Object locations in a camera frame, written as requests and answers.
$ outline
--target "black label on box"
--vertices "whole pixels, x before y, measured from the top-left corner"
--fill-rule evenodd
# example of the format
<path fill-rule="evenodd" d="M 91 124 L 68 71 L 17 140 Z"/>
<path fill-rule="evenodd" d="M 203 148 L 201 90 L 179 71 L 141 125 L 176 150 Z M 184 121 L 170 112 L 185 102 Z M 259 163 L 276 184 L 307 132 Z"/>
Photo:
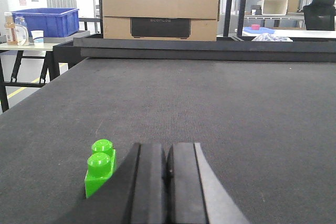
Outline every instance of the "black label on box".
<path fill-rule="evenodd" d="M 131 18 L 133 37 L 188 38 L 189 18 Z"/>

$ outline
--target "clear bottle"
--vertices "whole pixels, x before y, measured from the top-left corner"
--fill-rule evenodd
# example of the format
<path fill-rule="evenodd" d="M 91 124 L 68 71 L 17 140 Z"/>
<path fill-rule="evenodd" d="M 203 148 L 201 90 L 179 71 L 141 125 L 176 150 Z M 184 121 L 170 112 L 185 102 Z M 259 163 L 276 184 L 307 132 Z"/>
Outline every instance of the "clear bottle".
<path fill-rule="evenodd" d="M 19 46 L 29 46 L 27 23 L 22 16 L 15 18 L 15 34 Z"/>
<path fill-rule="evenodd" d="M 17 45 L 17 40 L 15 36 L 15 24 L 13 22 L 13 16 L 11 12 L 5 12 L 5 28 L 6 28 L 6 39 L 8 45 Z"/>

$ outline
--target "blue plastic crate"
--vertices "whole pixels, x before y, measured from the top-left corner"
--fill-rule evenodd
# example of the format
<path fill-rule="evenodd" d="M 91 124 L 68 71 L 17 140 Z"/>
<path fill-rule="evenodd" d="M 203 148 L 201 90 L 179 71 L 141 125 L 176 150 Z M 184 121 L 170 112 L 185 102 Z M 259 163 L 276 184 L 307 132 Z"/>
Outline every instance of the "blue plastic crate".
<path fill-rule="evenodd" d="M 35 8 L 12 12 L 14 18 L 23 16 L 30 33 L 43 30 L 44 37 L 67 37 L 79 30 L 78 9 L 74 8 Z"/>

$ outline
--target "green lego brick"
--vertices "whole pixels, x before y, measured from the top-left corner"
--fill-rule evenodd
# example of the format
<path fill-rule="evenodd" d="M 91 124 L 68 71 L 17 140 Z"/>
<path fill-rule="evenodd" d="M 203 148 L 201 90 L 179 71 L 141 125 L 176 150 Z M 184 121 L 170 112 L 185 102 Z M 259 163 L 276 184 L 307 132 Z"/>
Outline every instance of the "green lego brick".
<path fill-rule="evenodd" d="M 98 140 L 91 149 L 92 155 L 88 159 L 88 171 L 85 176 L 87 198 L 94 194 L 117 169 L 116 150 L 109 140 Z"/>

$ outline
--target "plastic bag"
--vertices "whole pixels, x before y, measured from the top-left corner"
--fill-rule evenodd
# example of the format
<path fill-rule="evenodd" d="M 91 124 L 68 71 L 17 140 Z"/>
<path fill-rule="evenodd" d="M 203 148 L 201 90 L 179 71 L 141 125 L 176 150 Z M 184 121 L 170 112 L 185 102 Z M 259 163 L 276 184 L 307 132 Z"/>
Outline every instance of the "plastic bag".
<path fill-rule="evenodd" d="M 274 34 L 260 34 L 257 37 L 255 37 L 252 41 L 287 41 L 287 42 L 293 42 L 288 37 L 283 36 L 277 36 Z"/>

